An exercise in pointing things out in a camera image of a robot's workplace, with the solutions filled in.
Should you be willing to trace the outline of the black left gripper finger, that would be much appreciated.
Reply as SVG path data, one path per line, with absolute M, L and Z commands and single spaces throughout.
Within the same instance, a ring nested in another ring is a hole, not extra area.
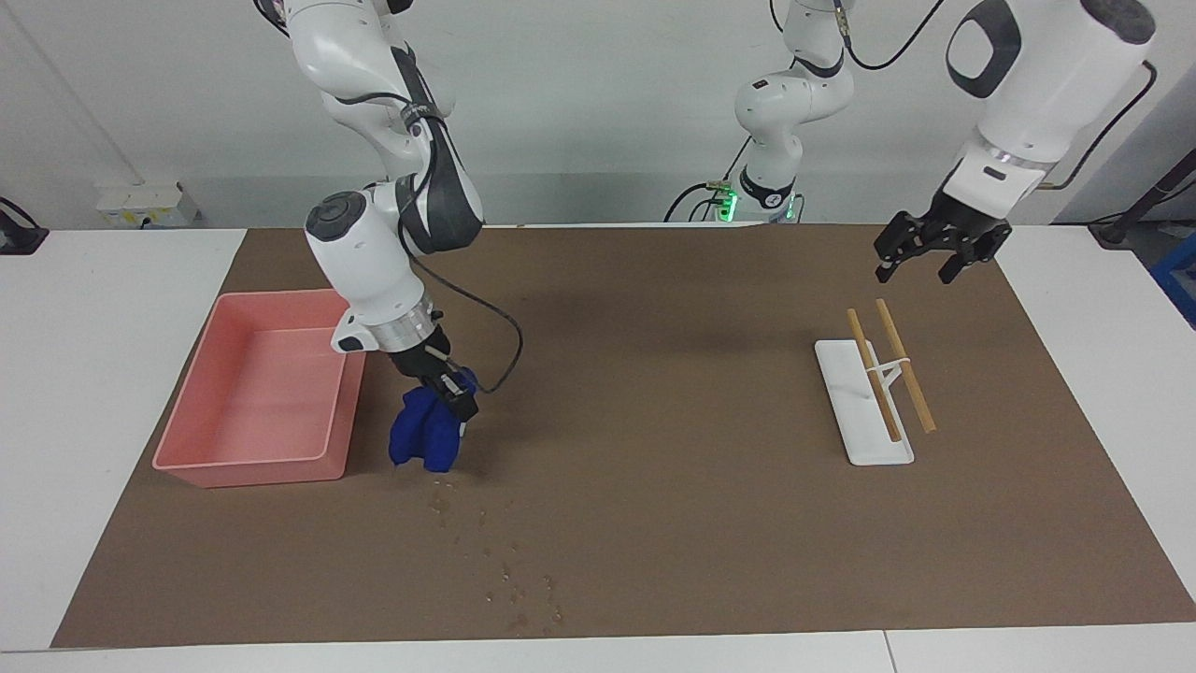
M 952 285 L 970 265 L 989 263 L 1011 234 L 1011 227 L 991 227 L 980 235 L 965 235 L 960 230 L 953 231 L 947 240 L 953 253 L 939 269 L 938 279 L 942 285 Z
M 891 221 L 875 235 L 873 249 L 878 256 L 875 280 L 887 285 L 898 265 L 930 251 L 932 241 L 927 241 L 925 220 L 915 218 L 909 212 L 893 214 Z

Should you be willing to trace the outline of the blue towel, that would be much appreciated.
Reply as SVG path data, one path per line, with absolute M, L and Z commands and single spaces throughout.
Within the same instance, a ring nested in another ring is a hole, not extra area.
M 390 430 L 388 455 L 393 465 L 420 459 L 433 473 L 448 473 L 460 455 L 466 421 L 456 416 L 433 388 L 417 386 L 402 394 L 402 408 Z

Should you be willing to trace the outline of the spilled water drops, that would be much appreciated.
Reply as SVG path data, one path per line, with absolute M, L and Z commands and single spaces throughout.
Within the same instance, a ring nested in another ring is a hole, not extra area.
M 437 570 L 448 575 L 466 608 L 478 610 L 488 632 L 519 640 L 562 632 L 557 576 L 535 558 L 517 498 L 487 492 L 465 477 L 439 476 L 427 508 L 439 545 Z

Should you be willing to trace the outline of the white towel rack base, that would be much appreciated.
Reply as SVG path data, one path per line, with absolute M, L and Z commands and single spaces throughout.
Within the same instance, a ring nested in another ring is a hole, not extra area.
M 853 339 L 819 339 L 813 351 L 819 361 L 820 377 L 832 402 L 846 455 L 852 465 L 910 465 L 915 463 L 913 446 L 901 420 L 891 387 L 902 377 L 901 366 L 893 361 L 879 365 L 879 375 L 886 387 L 893 418 L 901 426 L 901 440 L 889 440 L 875 397 L 864 375 L 864 365 Z

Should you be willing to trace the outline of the wooden rack rod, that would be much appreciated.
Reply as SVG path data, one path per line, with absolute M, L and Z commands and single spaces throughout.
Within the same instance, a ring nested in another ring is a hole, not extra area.
M 848 324 L 852 331 L 852 337 L 859 356 L 861 357 L 864 365 L 864 375 L 867 377 L 872 393 L 875 397 L 875 404 L 879 408 L 881 421 L 887 432 L 889 440 L 901 440 L 901 426 L 897 424 L 896 418 L 893 418 L 892 409 L 889 405 L 889 399 L 886 396 L 886 387 L 884 386 L 883 379 L 879 375 L 879 363 L 875 361 L 875 354 L 872 353 L 869 348 L 869 342 L 866 336 L 864 336 L 864 328 L 859 319 L 855 308 L 847 308 Z
M 901 332 L 896 322 L 893 322 L 893 316 L 889 308 L 889 304 L 883 298 L 875 299 L 875 310 L 878 310 L 879 318 L 881 320 L 884 331 L 889 344 L 892 348 L 893 357 L 896 357 L 897 365 L 901 366 L 902 379 L 904 379 L 907 391 L 910 396 L 916 414 L 919 414 L 919 422 L 921 422 L 923 432 L 930 434 L 932 432 L 938 432 L 938 422 L 933 417 L 930 411 L 930 405 L 928 405 L 927 397 L 923 392 L 921 383 L 919 383 L 919 375 L 914 369 L 911 357 L 903 344 Z

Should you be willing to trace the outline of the black tripod stand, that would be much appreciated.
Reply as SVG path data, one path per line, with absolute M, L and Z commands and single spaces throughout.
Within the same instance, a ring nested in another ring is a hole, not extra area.
M 1161 179 L 1158 179 L 1141 195 L 1130 208 L 1115 213 L 1110 218 L 1098 218 L 1098 221 L 1090 222 L 1090 234 L 1094 237 L 1099 246 L 1104 249 L 1124 249 L 1125 238 L 1131 230 L 1148 212 L 1165 203 L 1171 197 L 1184 191 L 1182 182 L 1190 178 L 1196 172 L 1196 148 L 1188 152 L 1171 166 Z

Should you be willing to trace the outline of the pink plastic bin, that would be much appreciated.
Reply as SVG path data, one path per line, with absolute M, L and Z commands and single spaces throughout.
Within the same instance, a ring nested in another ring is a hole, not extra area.
M 346 310 L 330 289 L 219 295 L 152 467 L 207 489 L 342 478 L 364 379 L 364 354 L 332 349 Z

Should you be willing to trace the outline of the brown table mat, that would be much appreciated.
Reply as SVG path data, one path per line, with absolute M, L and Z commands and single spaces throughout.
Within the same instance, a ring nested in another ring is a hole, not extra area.
M 488 230 L 437 271 L 512 312 L 520 366 L 448 476 L 517 498 L 555 637 L 1196 622 L 1196 602 L 997 265 L 873 277 L 873 230 Z M 852 465 L 813 351 L 893 351 L 910 465 Z M 51 647 L 504 638 L 437 570 L 372 354 L 342 479 L 206 490 L 145 452 Z

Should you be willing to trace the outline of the blue box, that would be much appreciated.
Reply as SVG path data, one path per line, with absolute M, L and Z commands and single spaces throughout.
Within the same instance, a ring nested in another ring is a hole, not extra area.
M 1196 331 L 1196 231 L 1147 268 L 1184 320 Z

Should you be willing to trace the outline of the white power strip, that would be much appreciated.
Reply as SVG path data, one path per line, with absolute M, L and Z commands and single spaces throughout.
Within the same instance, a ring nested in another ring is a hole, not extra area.
M 94 212 L 106 225 L 135 230 L 177 230 L 196 225 L 202 218 L 178 182 L 102 189 Z

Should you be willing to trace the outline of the black clamp stand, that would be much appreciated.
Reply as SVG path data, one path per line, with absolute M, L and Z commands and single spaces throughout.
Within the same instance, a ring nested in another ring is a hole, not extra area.
M 33 255 L 49 234 L 22 206 L 0 196 L 0 255 Z

